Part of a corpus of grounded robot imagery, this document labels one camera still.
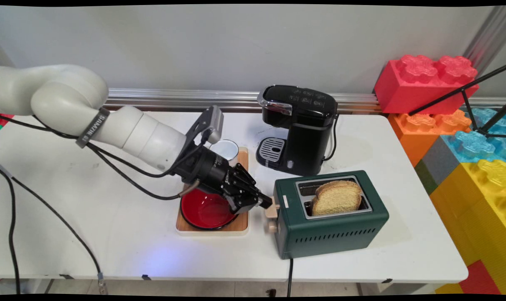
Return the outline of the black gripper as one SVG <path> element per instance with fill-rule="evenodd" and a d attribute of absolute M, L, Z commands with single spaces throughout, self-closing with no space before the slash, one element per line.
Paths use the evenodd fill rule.
<path fill-rule="evenodd" d="M 181 176 L 186 187 L 179 197 L 195 188 L 219 194 L 228 200 L 232 214 L 245 213 L 253 207 L 268 209 L 273 204 L 272 197 L 257 189 L 256 181 L 242 164 L 231 166 L 228 160 L 203 145 L 188 144 L 178 161 L 181 162 L 173 172 Z"/>

